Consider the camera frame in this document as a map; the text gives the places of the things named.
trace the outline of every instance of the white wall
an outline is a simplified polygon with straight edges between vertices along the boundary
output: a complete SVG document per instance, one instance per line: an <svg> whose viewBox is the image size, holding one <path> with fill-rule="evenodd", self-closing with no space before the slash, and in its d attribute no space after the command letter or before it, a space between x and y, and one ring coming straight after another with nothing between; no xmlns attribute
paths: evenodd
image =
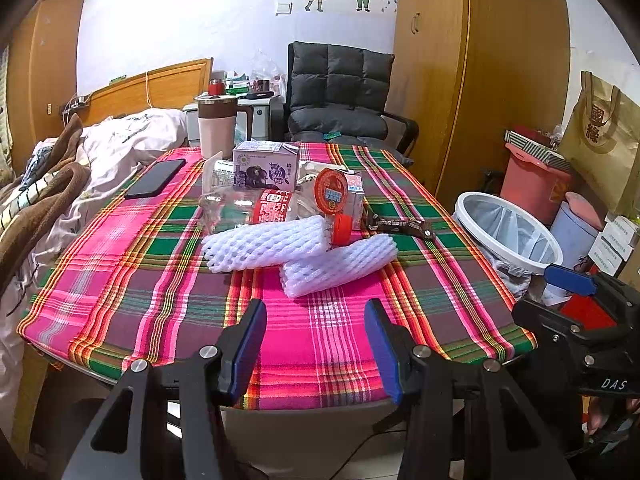
<svg viewBox="0 0 640 480"><path fill-rule="evenodd" d="M597 0L566 0L571 33L571 67L566 126L580 96L580 72L587 70L618 86L640 105L640 65L615 23Z"/></svg>
<svg viewBox="0 0 640 480"><path fill-rule="evenodd" d="M294 40L392 52L395 15L294 12L274 0L85 0L78 38L78 93L121 75L214 58L215 70L251 72L260 49L287 69Z"/></svg>

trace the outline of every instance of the striped box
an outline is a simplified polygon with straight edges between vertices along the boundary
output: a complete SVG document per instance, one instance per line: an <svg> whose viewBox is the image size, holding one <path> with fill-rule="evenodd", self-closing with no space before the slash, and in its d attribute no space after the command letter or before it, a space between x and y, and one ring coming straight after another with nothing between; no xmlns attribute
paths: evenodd
<svg viewBox="0 0 640 480"><path fill-rule="evenodd" d="M564 156L550 150L548 147L543 146L534 140L527 139L527 137L522 136L521 134L507 130L504 133L504 140L519 147L523 152L529 153L529 155L534 156L537 160L544 162L551 168L566 171L567 173L571 173L572 171L571 164L564 158Z"/></svg>

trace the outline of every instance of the gold paper bag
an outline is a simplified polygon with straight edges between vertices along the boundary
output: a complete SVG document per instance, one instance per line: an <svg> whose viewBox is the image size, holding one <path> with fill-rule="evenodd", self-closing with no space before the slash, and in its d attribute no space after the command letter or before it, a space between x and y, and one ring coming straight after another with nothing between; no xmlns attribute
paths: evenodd
<svg viewBox="0 0 640 480"><path fill-rule="evenodd" d="M640 107L591 72L581 76L580 98L558 152L609 211L631 214L640 184Z"/></svg>

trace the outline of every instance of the bottle cap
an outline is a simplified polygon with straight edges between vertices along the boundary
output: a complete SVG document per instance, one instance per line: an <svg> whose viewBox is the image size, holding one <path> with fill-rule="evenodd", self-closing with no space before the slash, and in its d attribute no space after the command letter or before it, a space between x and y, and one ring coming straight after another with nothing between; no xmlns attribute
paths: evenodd
<svg viewBox="0 0 640 480"><path fill-rule="evenodd" d="M351 239L351 217L342 213L334 215L334 232L331 236L333 245L349 245Z"/></svg>
<svg viewBox="0 0 640 480"><path fill-rule="evenodd" d="M335 215L347 202L347 178L340 171L324 168L316 178L314 197L318 209L327 215Z"/></svg>

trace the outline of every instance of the wooden cabinet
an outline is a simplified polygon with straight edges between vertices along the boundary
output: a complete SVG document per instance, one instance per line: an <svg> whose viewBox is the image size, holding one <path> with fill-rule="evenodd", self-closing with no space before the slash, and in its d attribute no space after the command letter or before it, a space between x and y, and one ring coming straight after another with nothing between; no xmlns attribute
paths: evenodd
<svg viewBox="0 0 640 480"><path fill-rule="evenodd" d="M14 171L24 171L36 143L62 132L58 113L76 93L76 53L84 0L41 0L9 46L7 109Z"/></svg>
<svg viewBox="0 0 640 480"><path fill-rule="evenodd" d="M452 211L504 170L504 130L562 122L566 0L398 0L386 109L414 119L414 175Z"/></svg>

